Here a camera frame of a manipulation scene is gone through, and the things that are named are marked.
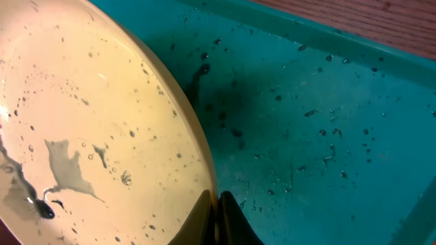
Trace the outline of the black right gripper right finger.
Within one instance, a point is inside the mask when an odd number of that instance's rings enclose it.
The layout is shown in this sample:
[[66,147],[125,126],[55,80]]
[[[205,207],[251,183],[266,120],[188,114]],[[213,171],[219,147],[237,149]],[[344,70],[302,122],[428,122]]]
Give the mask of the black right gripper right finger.
[[264,245],[229,191],[222,192],[219,198],[218,225],[219,244]]

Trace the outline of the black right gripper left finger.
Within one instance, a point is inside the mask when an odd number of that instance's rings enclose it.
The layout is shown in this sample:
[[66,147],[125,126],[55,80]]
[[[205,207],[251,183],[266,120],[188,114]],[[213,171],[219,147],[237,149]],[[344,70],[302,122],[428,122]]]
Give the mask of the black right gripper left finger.
[[168,245],[210,244],[212,244],[212,203],[210,191],[205,190]]

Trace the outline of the yellow-rimmed plate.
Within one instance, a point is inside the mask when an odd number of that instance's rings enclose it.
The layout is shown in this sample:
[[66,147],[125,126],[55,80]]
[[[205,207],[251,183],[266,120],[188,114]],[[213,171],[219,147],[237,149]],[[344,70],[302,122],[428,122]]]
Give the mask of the yellow-rimmed plate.
[[1,0],[1,220],[21,244],[168,244],[211,152],[153,51],[88,1]]

